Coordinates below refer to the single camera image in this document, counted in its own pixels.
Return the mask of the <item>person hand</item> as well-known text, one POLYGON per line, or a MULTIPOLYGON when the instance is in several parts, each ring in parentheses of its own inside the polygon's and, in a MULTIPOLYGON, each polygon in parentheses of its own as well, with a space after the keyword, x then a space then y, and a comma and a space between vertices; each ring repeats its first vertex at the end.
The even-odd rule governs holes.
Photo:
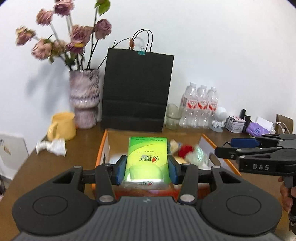
POLYGON ((288 189, 283 183, 283 178, 280 177, 278 179, 279 182, 282 182, 280 187, 281 201, 282 207, 286 212, 290 212, 291 207, 293 205, 293 198, 295 196, 295 188, 288 189))

